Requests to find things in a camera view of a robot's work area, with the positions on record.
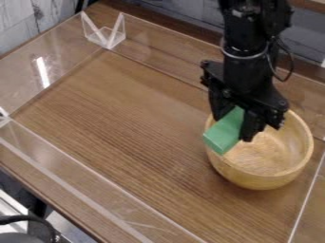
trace screw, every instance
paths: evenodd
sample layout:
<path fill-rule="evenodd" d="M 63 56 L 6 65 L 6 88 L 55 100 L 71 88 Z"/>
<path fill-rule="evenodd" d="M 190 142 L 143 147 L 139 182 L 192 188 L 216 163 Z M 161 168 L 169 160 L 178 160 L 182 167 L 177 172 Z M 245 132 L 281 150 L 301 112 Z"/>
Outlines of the screw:
<path fill-rule="evenodd" d="M 208 67 L 209 63 L 210 63 L 210 62 L 209 62 L 208 60 L 202 61 L 202 62 L 201 62 L 201 67 L 202 67 L 202 68 L 204 68 L 204 67 Z"/>
<path fill-rule="evenodd" d="M 222 94 L 224 94 L 224 97 L 225 97 L 225 98 L 230 98 L 230 97 L 232 97 L 232 92 L 230 92 L 229 89 L 224 89 L 224 90 L 222 90 Z"/>
<path fill-rule="evenodd" d="M 279 102 L 280 106 L 285 106 L 288 103 L 285 101 Z"/>

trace green block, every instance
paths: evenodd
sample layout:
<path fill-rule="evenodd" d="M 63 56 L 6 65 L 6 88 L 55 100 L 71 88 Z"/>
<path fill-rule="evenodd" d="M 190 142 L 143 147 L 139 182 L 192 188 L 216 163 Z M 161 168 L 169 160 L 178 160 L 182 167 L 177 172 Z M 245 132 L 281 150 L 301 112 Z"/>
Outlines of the green block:
<path fill-rule="evenodd" d="M 238 143 L 244 110 L 237 106 L 204 134 L 205 143 L 221 156 Z"/>

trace clear plastic stand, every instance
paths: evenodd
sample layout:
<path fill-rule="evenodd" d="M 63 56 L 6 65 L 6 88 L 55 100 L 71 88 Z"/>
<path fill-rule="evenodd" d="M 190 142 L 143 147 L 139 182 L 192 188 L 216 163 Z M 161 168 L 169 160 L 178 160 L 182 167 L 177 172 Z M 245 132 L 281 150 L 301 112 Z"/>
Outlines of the clear plastic stand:
<path fill-rule="evenodd" d="M 114 28 L 98 28 L 82 12 L 83 27 L 87 39 L 106 49 L 113 49 L 123 40 L 126 40 L 125 15 L 119 13 Z"/>

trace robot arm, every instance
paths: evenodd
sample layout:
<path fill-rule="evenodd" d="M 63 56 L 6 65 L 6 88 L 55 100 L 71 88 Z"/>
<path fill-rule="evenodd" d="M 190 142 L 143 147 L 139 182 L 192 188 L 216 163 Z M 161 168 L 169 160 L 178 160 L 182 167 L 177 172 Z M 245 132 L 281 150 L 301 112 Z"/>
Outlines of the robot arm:
<path fill-rule="evenodd" d="M 280 39 L 291 25 L 288 0 L 220 0 L 225 19 L 224 65 L 204 61 L 202 84 L 210 90 L 213 117 L 218 121 L 238 105 L 245 110 L 240 139 L 252 141 L 267 125 L 280 129 L 288 100 L 273 86 Z"/>

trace cable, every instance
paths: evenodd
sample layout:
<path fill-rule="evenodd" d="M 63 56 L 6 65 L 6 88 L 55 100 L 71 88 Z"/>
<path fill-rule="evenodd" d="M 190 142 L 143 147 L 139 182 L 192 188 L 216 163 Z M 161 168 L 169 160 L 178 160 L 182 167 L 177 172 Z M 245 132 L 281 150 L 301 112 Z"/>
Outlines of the cable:
<path fill-rule="evenodd" d="M 36 216 L 31 216 L 31 215 L 12 215 L 12 216 L 0 216 L 0 225 L 7 225 L 7 224 L 12 224 L 15 222 L 19 221 L 35 221 L 42 223 L 50 232 L 51 235 L 51 243 L 57 242 L 57 230 L 54 228 L 54 226 L 42 218 L 36 217 Z"/>
<path fill-rule="evenodd" d="M 280 37 L 277 37 L 277 38 L 275 39 L 273 42 L 276 43 L 276 45 L 279 46 L 279 48 L 280 48 L 280 49 L 288 54 L 288 56 L 289 56 L 289 72 L 288 72 L 288 75 L 287 75 L 285 78 L 281 78 L 280 75 L 277 74 L 277 71 L 276 71 L 275 66 L 273 66 L 273 64 L 272 64 L 272 61 L 271 61 L 269 53 L 267 53 L 267 60 L 268 60 L 269 68 L 271 68 L 271 70 L 272 70 L 272 73 L 273 73 L 276 79 L 280 80 L 281 82 L 285 82 L 285 81 L 289 79 L 289 77 L 291 77 L 291 75 L 292 75 L 292 73 L 293 73 L 293 70 L 295 70 L 293 55 L 292 55 L 292 52 L 289 51 L 289 47 L 288 47 L 288 45 L 284 43 L 284 41 L 281 40 Z"/>

